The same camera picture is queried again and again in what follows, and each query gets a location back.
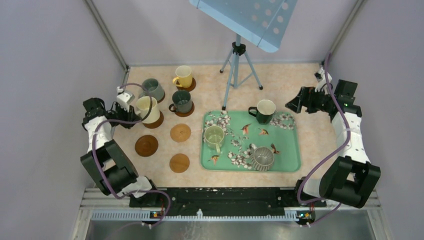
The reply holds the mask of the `cream mug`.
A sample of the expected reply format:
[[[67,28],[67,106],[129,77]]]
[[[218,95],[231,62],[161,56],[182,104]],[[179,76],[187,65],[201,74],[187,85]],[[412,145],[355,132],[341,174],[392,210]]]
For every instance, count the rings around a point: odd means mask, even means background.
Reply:
[[[154,97],[143,96],[135,103],[135,113],[140,117],[143,124],[153,124],[160,118],[158,102]]]

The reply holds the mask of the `dark brown wooden coaster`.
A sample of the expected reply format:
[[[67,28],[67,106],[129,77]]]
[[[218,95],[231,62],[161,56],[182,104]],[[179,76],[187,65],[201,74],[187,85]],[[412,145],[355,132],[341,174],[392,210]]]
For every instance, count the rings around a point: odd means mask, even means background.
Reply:
[[[182,113],[182,112],[176,111],[176,112],[174,112],[174,114],[177,115],[178,117],[184,118],[184,117],[190,116],[194,111],[195,111],[195,104],[192,103],[191,109],[188,112]]]
[[[165,97],[166,97],[166,93],[163,94],[161,99],[157,100],[157,103],[158,104],[161,103],[165,99]]]
[[[197,86],[197,82],[196,82],[196,79],[193,77],[193,78],[192,78],[191,85],[190,85],[189,87],[184,88],[184,87],[179,87],[179,86],[177,86],[176,88],[177,88],[178,90],[186,90],[186,91],[188,91],[188,92],[191,92],[192,90],[194,90],[194,89],[196,88],[196,86]]]

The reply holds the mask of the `grey ribbed mug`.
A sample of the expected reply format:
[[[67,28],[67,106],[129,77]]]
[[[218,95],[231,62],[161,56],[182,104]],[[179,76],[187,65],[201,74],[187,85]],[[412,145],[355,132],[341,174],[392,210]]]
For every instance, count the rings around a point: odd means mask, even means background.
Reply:
[[[151,96],[156,100],[160,100],[165,93],[159,81],[155,78],[148,78],[142,84],[142,90],[139,94],[139,98],[145,96]]]

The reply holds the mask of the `black white-lined mug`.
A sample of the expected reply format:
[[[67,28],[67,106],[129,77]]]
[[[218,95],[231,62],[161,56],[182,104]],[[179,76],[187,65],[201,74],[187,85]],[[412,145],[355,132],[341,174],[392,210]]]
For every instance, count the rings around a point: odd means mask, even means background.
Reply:
[[[248,108],[248,113],[255,117],[257,122],[261,125],[267,125],[273,118],[275,112],[276,105],[269,99],[262,99],[257,103],[256,106],[251,106]]]

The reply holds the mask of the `light woven rattan coaster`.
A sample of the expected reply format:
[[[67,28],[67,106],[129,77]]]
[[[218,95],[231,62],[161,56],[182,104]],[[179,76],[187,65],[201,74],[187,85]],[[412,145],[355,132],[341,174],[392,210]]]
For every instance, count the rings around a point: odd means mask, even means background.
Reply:
[[[169,161],[169,167],[174,173],[183,173],[190,166],[190,159],[187,155],[178,153]]]
[[[170,137],[173,141],[182,143],[190,138],[191,133],[191,128],[187,124],[179,123],[171,128]]]

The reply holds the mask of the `dark grey mug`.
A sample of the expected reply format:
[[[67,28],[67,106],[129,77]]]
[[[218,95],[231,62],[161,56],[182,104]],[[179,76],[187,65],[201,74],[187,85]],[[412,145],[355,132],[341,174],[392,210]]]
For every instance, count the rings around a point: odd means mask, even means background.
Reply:
[[[177,90],[171,97],[172,103],[168,109],[171,112],[187,113],[192,108],[192,97],[190,92],[186,90]]]

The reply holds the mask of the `yellow mug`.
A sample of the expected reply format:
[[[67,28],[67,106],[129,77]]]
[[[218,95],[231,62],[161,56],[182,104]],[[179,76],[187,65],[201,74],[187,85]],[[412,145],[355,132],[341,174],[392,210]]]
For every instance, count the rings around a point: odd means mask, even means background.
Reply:
[[[176,77],[172,80],[172,83],[179,88],[189,88],[192,85],[193,76],[192,69],[190,66],[181,65],[175,70]]]

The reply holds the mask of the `grey striped mug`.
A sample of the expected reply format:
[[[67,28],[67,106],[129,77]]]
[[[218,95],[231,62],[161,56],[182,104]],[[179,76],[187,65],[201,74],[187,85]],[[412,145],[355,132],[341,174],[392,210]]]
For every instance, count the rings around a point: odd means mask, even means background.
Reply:
[[[267,172],[274,165],[275,157],[271,149],[251,143],[249,150],[251,165],[256,171]]]

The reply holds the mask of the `green floral serving tray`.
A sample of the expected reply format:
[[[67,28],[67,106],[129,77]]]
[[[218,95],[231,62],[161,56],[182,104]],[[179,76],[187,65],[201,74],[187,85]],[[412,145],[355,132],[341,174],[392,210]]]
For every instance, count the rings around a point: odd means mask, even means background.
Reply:
[[[213,110],[204,114],[203,129],[219,126],[225,137],[220,152],[201,142],[200,164],[209,171],[252,172],[251,151],[266,147],[274,153],[269,172],[296,172],[301,167],[301,154],[295,117],[284,111],[276,112],[270,123],[259,124],[246,111]]]

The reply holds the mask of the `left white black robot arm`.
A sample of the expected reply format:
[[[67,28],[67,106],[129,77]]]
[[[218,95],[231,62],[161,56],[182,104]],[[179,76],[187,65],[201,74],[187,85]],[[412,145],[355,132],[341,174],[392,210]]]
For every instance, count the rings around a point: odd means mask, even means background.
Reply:
[[[94,97],[83,102],[85,115],[82,127],[88,132],[89,147],[80,162],[100,191],[117,199],[132,195],[149,207],[160,202],[160,193],[146,176],[139,176],[136,168],[112,136],[115,126],[132,128],[140,121],[133,97],[118,96],[110,110],[102,99]]]

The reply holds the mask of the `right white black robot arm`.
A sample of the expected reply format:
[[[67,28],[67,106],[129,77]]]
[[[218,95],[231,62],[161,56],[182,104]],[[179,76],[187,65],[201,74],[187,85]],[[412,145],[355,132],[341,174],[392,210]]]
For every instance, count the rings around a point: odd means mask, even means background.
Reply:
[[[363,145],[361,107],[354,104],[357,83],[340,79],[334,93],[303,86],[286,107],[300,113],[328,113],[336,134],[337,158],[318,179],[311,174],[296,183],[293,200],[299,206],[313,201],[332,200],[362,208],[381,177],[380,167],[371,164]]]

